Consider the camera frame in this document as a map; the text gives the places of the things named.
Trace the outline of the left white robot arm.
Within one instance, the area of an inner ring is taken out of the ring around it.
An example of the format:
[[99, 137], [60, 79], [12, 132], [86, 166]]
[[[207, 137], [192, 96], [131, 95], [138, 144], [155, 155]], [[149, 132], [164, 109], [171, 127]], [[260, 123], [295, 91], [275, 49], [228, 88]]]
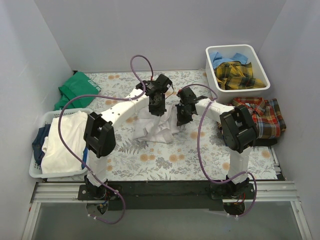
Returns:
[[160, 74], [156, 80], [144, 80], [125, 98], [108, 110], [88, 115], [84, 131], [84, 140], [88, 149], [88, 173], [85, 178], [86, 191], [95, 200], [106, 196], [106, 187], [102, 184], [107, 181], [107, 162], [103, 157], [108, 156], [116, 147], [115, 130], [129, 117], [143, 108], [157, 117], [166, 112], [165, 94], [172, 81]]

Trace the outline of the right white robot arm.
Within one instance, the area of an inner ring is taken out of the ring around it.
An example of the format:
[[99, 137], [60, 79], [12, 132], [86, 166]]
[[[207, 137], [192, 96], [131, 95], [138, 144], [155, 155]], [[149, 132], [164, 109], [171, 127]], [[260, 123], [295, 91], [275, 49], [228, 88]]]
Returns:
[[178, 91], [180, 101], [177, 108], [177, 125], [182, 126], [193, 120], [193, 115], [217, 122], [222, 128], [222, 136], [230, 149], [229, 170], [225, 180], [210, 179], [210, 193], [216, 199], [223, 197], [237, 199], [253, 192], [248, 173], [249, 156], [258, 138], [258, 130], [249, 110], [245, 106], [229, 106], [205, 96], [197, 97], [190, 87]]

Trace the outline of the white long sleeve shirt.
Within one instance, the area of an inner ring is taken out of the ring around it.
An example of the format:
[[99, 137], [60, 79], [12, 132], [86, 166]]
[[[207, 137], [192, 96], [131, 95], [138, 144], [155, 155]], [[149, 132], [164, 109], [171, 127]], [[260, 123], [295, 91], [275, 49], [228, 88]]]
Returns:
[[180, 127], [177, 126], [177, 108], [175, 105], [167, 104], [165, 110], [162, 116], [152, 115], [148, 107], [140, 110], [134, 126], [133, 139], [139, 142], [171, 143], [174, 134], [180, 132]]

